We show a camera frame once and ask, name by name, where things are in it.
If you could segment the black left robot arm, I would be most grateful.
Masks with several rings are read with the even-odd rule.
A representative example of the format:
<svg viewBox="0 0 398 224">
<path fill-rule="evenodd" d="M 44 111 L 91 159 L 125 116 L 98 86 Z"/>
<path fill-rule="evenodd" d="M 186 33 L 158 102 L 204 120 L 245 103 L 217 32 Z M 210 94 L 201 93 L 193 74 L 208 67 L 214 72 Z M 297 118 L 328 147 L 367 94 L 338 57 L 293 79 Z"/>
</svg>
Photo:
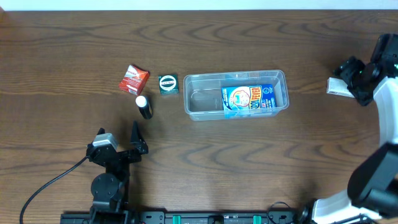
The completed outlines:
<svg viewBox="0 0 398 224">
<path fill-rule="evenodd" d="M 87 145 L 90 162 L 105 168 L 91 183 L 93 204 L 89 223 L 139 223 L 139 214 L 128 208 L 130 165 L 142 160 L 149 152 L 148 145 L 133 122 L 130 144 L 132 149 L 117 151 L 118 142 L 111 133 L 100 128 L 94 140 Z"/>
</svg>

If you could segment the blue Koolfever box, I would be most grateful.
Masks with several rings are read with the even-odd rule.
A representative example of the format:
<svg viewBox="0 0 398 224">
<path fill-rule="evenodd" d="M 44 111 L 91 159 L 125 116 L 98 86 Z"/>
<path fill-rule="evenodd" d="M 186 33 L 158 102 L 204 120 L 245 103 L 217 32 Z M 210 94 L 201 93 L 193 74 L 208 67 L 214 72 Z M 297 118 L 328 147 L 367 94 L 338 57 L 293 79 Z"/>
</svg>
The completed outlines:
<svg viewBox="0 0 398 224">
<path fill-rule="evenodd" d="M 260 115 L 277 106 L 271 84 L 223 87 L 221 96 L 226 119 Z"/>
</svg>

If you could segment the white green Panadol box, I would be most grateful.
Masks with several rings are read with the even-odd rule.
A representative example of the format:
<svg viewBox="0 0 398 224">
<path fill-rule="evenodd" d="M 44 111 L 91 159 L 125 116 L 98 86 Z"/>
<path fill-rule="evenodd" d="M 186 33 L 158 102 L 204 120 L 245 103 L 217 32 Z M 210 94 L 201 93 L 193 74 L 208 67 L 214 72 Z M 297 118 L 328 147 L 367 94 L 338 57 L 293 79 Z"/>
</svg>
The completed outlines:
<svg viewBox="0 0 398 224">
<path fill-rule="evenodd" d="M 327 80 L 326 93 L 354 98 L 353 94 L 348 90 L 347 84 L 343 80 L 333 77 Z"/>
</svg>

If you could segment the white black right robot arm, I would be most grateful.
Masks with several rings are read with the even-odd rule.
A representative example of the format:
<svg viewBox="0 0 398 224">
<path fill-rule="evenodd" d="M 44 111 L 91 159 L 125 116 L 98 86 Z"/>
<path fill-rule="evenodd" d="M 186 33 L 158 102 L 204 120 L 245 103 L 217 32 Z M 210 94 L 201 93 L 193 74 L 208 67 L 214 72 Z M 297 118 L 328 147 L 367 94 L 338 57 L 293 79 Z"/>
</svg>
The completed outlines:
<svg viewBox="0 0 398 224">
<path fill-rule="evenodd" d="M 295 223 L 377 223 L 397 217 L 397 34 L 380 35 L 369 63 L 350 57 L 334 70 L 362 106 L 375 102 L 379 149 L 351 175 L 346 190 L 314 200 Z"/>
</svg>

